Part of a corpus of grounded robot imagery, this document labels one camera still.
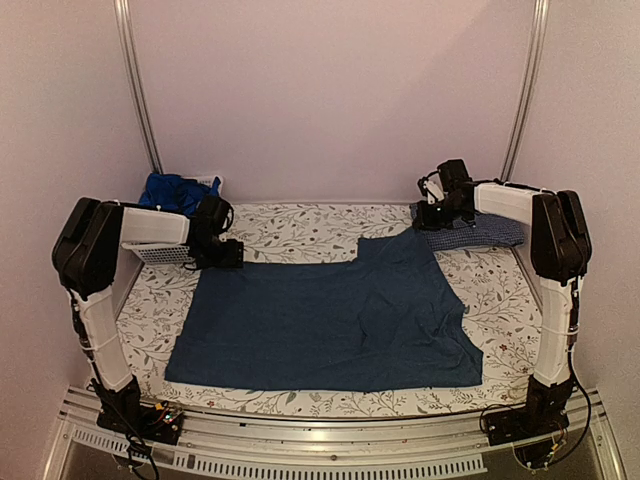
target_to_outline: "blue cloth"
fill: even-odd
[[[482,352],[422,234],[353,262],[204,270],[165,378],[251,390],[469,387]]]
[[[138,203],[162,210],[193,215],[205,195],[219,195],[220,179],[215,178],[213,187],[198,183],[180,175],[151,173],[147,177],[145,191]]]
[[[417,206],[411,205],[411,218],[416,218]],[[520,223],[499,215],[476,213],[475,226],[463,220],[453,221],[453,229],[424,230],[422,234],[431,250],[455,250],[464,247],[515,247],[524,243]]]

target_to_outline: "leaf pattern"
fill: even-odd
[[[343,262],[359,237],[384,237],[411,225],[399,205],[238,205],[229,236],[245,242],[246,259],[277,263]],[[171,383],[164,371],[189,311],[198,272],[146,265],[117,326],[143,395],[248,413],[304,417],[384,417],[453,413],[524,400],[540,341],[540,313],[509,249],[436,252],[465,304],[463,329],[484,352],[483,384],[390,392],[263,392]]]

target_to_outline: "robotic arm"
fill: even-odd
[[[176,444],[182,417],[166,405],[154,413],[140,404],[116,331],[112,303],[117,256],[122,242],[188,245],[196,268],[241,267],[243,244],[221,242],[233,221],[231,205],[206,196],[195,214],[158,211],[132,204],[81,198],[56,242],[53,265],[70,297],[73,325],[94,369],[92,383],[102,403],[98,425],[116,432]],[[155,421],[164,414],[163,421]],[[153,418],[153,428],[148,420]]]
[[[487,415],[491,445],[545,435],[569,425],[564,408],[576,385],[571,354],[577,339],[582,280],[591,242],[578,195],[499,181],[474,182],[462,160],[440,166],[444,198],[418,186],[431,199],[418,203],[414,227],[452,228],[455,218],[473,223],[476,212],[492,213],[531,227],[531,262],[542,290],[542,336],[525,407]]]

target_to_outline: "laundry basket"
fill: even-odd
[[[222,184],[224,179],[220,175],[207,177],[185,177],[196,180],[198,183],[213,186],[216,177],[220,179],[218,194],[222,194]],[[163,263],[191,263],[194,261],[189,256],[189,247],[186,245],[173,245],[166,243],[122,243],[122,248],[135,253],[140,260],[149,265],[160,265]]]

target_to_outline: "dark blue fabric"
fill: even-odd
[[[417,207],[411,205],[411,218],[416,218]],[[515,247],[524,243],[520,223],[499,215],[477,213],[474,226],[463,220],[453,221],[453,229],[423,231],[431,250],[455,250],[464,247]]]
[[[217,196],[219,187],[218,177],[212,188],[180,175],[151,173],[138,203],[150,207],[159,205],[162,210],[193,215],[204,196]]]
[[[353,262],[204,270],[172,382],[373,392],[482,382],[482,352],[421,233],[360,239]]]

